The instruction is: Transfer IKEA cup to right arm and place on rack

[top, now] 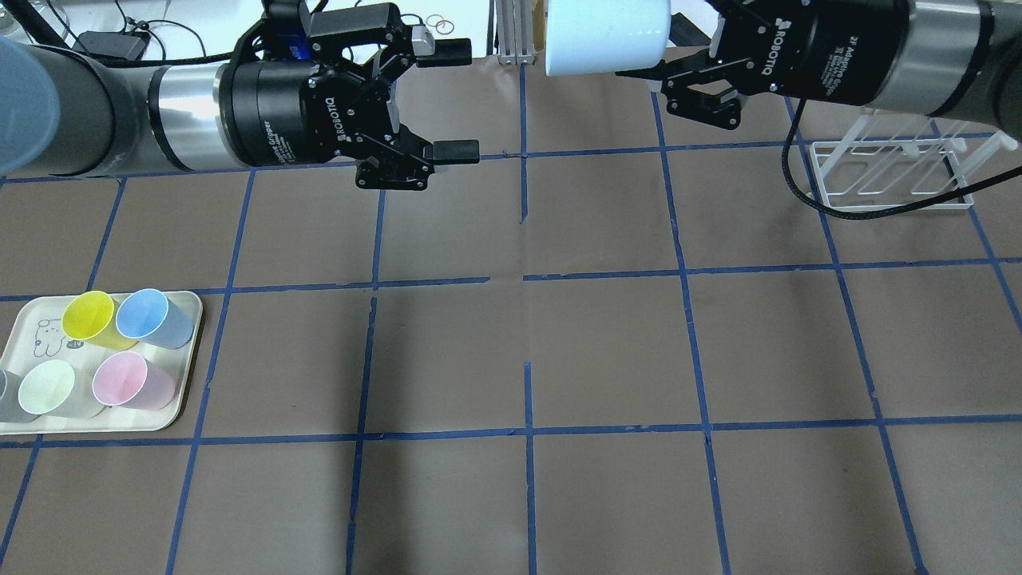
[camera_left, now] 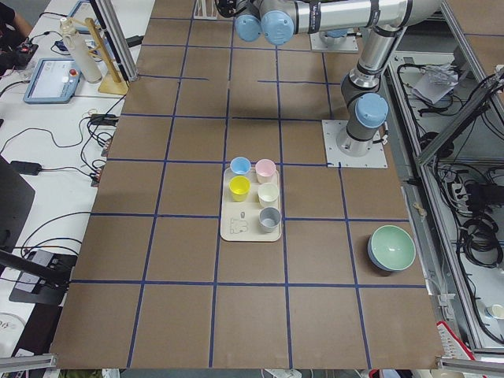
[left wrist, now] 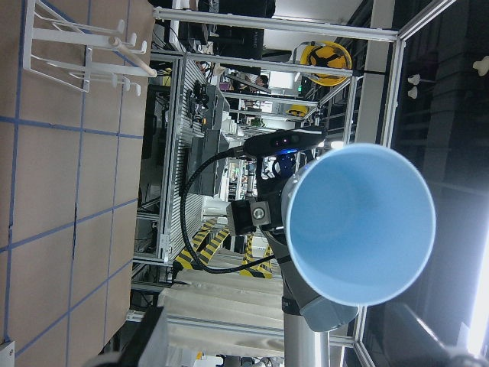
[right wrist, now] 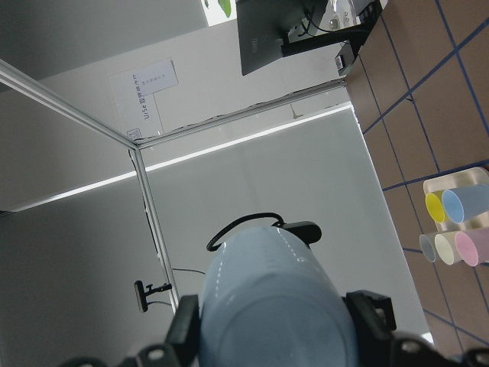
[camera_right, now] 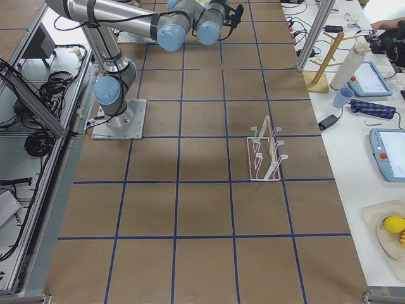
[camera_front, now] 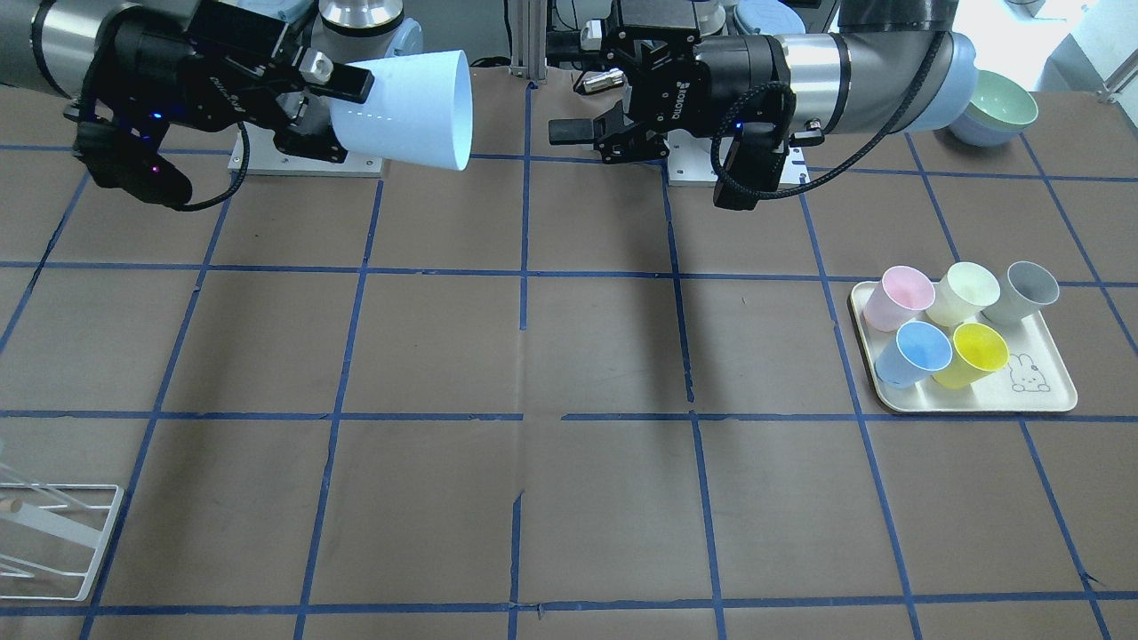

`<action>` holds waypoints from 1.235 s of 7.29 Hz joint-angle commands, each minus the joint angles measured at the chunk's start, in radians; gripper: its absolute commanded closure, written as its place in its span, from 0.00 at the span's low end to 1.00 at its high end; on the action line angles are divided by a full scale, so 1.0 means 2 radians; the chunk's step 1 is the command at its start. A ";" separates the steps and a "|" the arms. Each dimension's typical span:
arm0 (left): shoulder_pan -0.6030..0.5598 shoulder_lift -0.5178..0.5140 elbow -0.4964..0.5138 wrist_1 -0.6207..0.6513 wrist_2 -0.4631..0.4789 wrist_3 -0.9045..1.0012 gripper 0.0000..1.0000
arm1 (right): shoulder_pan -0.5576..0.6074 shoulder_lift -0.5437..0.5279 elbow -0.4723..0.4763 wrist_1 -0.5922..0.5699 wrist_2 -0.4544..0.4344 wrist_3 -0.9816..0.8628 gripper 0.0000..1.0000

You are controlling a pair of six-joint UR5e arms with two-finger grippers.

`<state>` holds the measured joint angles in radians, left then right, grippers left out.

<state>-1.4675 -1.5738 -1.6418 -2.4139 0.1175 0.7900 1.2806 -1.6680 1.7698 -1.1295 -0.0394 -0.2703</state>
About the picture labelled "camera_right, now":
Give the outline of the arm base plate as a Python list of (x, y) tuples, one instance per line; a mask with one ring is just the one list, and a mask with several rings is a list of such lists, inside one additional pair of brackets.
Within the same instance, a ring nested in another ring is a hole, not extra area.
[(101, 120), (99, 126), (92, 129), (93, 140), (142, 139), (146, 114), (146, 99), (127, 99), (126, 111), (112, 118), (108, 123)]
[(155, 42), (155, 40), (149, 37), (143, 37), (129, 32), (120, 32), (118, 35), (119, 44), (154, 44)]

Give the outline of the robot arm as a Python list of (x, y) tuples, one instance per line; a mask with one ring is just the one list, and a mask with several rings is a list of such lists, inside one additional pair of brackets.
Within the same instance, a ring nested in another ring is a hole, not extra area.
[(117, 126), (117, 118), (128, 122), (132, 113), (125, 95), (136, 78), (135, 63), (124, 57), (112, 31), (130, 32), (157, 42), (173, 52), (184, 44), (193, 30), (199, 42), (210, 46), (229, 25), (227, 1), (169, 1), (167, 11), (158, 13), (116, 1), (47, 1), (60, 16), (83, 26), (91, 48), (101, 56), (106, 75), (94, 86), (94, 94), (104, 111), (106, 124)]

